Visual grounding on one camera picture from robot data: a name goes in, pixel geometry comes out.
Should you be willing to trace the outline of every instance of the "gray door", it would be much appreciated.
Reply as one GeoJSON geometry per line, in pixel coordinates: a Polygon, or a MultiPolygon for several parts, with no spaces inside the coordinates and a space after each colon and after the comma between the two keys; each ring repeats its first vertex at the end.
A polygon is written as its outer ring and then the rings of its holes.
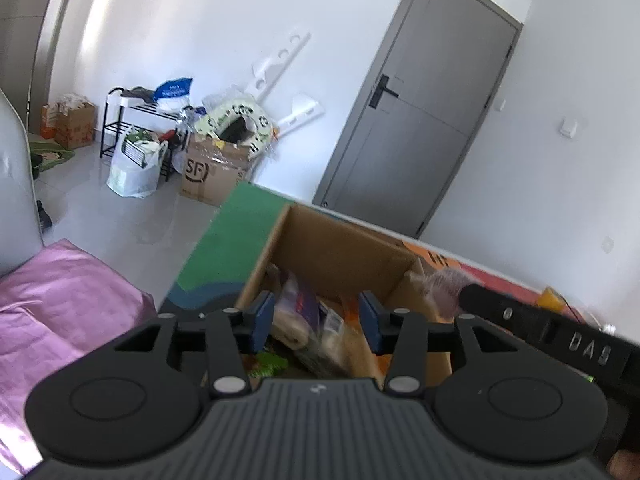
{"type": "Polygon", "coordinates": [[[475,133],[516,28],[478,0],[414,0],[325,196],[415,236],[475,133]]]}
{"type": "MultiPolygon", "coordinates": [[[[33,59],[49,0],[0,0],[0,88],[25,121],[33,59]]],[[[35,112],[37,125],[40,110],[35,112]]]]}

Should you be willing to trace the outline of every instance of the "sf logo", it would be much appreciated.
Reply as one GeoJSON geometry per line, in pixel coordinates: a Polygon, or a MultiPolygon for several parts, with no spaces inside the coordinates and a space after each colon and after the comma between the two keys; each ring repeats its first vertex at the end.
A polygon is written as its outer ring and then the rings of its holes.
{"type": "Polygon", "coordinates": [[[184,176],[189,182],[204,182],[209,175],[209,166],[203,162],[197,162],[192,158],[187,159],[187,167],[184,176]]]}

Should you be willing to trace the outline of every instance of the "door frame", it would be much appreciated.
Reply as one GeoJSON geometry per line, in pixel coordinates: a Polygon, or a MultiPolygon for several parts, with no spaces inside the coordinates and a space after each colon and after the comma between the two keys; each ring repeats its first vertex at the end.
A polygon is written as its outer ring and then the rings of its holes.
{"type": "MultiPolygon", "coordinates": [[[[438,195],[436,201],[433,204],[433,207],[431,207],[431,209],[427,212],[427,215],[425,216],[424,221],[418,228],[418,231],[415,234],[416,238],[418,238],[424,231],[429,220],[434,215],[436,209],[440,205],[440,202],[442,201],[445,193],[449,189],[449,186],[452,183],[454,177],[458,173],[458,170],[460,169],[460,165],[465,160],[466,154],[468,153],[468,150],[471,147],[471,144],[474,142],[476,135],[478,134],[478,131],[480,129],[480,126],[482,126],[482,123],[484,122],[484,118],[486,117],[488,111],[491,108],[496,92],[498,88],[500,88],[500,84],[502,83],[502,78],[504,77],[504,73],[506,72],[507,67],[509,66],[511,57],[513,57],[516,44],[518,42],[520,33],[522,31],[522,27],[523,27],[522,22],[519,22],[518,20],[516,20],[513,16],[508,14],[505,10],[503,10],[501,7],[493,3],[491,0],[477,0],[477,1],[483,4],[489,10],[492,10],[495,14],[497,14],[502,19],[504,19],[507,23],[513,26],[516,29],[516,34],[513,37],[513,41],[511,42],[509,53],[507,54],[507,57],[504,59],[504,62],[498,74],[498,78],[496,79],[495,84],[492,87],[491,93],[489,94],[487,105],[484,108],[484,111],[482,112],[482,114],[480,115],[478,122],[476,123],[476,126],[473,129],[473,132],[471,133],[471,135],[468,138],[468,141],[466,142],[465,147],[462,149],[462,152],[460,153],[460,156],[458,157],[458,160],[456,161],[453,167],[453,170],[449,175],[449,178],[447,179],[445,185],[442,188],[442,192],[438,195]]],[[[376,52],[373,62],[371,63],[369,72],[364,78],[360,91],[358,92],[358,95],[356,97],[356,101],[354,102],[353,107],[351,108],[351,112],[347,117],[347,121],[345,122],[342,133],[338,138],[338,142],[335,146],[334,152],[331,158],[329,159],[329,163],[327,164],[326,169],[324,170],[324,175],[320,180],[320,184],[318,185],[318,189],[316,190],[316,193],[312,200],[313,204],[323,206],[325,197],[327,196],[329,188],[334,183],[334,177],[338,171],[338,168],[340,167],[342,159],[344,158],[344,154],[347,151],[351,143],[351,139],[353,138],[353,134],[356,130],[356,127],[360,123],[360,119],[362,118],[362,115],[367,108],[367,104],[371,99],[371,95],[373,94],[373,91],[376,88],[378,78],[380,78],[380,75],[382,74],[382,68],[386,63],[386,60],[389,56],[389,53],[391,52],[391,49],[394,46],[394,43],[396,42],[396,37],[398,36],[400,29],[404,24],[404,20],[406,19],[406,16],[409,13],[409,9],[413,2],[414,0],[400,0],[400,4],[398,5],[396,12],[393,18],[391,19],[389,27],[386,30],[385,37],[383,38],[382,43],[380,44],[380,47],[376,52]]]]}
{"type": "Polygon", "coordinates": [[[27,114],[24,124],[28,132],[40,132],[40,111],[49,103],[53,60],[69,0],[49,0],[42,19],[38,43],[33,56],[31,81],[27,94],[27,114]]]}

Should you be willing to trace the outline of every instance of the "blue plastic bag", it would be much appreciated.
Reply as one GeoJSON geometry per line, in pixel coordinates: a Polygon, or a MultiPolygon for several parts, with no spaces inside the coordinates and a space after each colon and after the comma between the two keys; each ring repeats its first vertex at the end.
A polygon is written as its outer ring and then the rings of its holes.
{"type": "Polygon", "coordinates": [[[189,106],[192,78],[183,77],[162,83],[154,92],[154,101],[161,112],[179,112],[189,106]]]}

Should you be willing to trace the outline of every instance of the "green rug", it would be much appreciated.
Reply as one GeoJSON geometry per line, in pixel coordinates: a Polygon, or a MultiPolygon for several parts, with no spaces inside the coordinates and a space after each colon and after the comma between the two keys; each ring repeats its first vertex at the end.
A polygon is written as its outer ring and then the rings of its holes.
{"type": "Polygon", "coordinates": [[[74,156],[74,152],[66,150],[53,140],[30,140],[29,150],[31,153],[42,155],[44,160],[40,165],[40,171],[47,171],[74,156]]]}

